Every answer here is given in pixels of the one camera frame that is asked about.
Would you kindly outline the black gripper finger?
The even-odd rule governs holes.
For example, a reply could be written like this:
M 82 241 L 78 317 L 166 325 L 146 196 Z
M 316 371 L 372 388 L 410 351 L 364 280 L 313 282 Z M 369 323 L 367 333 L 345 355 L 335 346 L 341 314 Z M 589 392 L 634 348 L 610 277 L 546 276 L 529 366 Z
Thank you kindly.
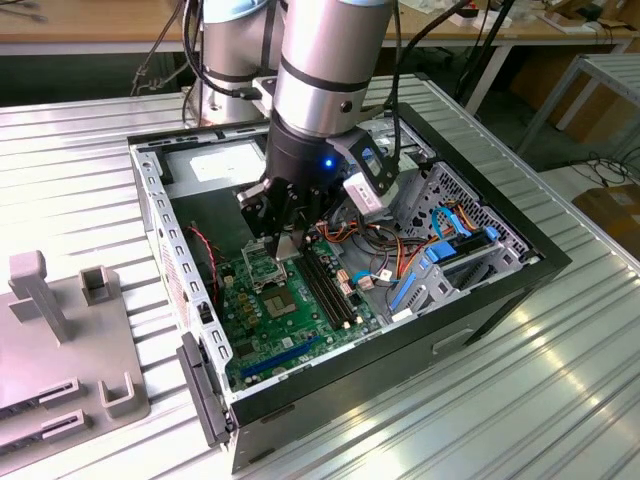
M 316 223 L 321 218 L 324 197 L 325 194 L 321 190 L 310 190 L 301 205 L 294 209 L 291 237 L 296 248 L 304 248 L 309 231 L 315 228 Z
M 254 237 L 264 241 L 264 247 L 272 258 L 277 255 L 282 231 L 291 214 L 287 187 L 282 179 L 265 179 L 236 194 L 245 222 Z

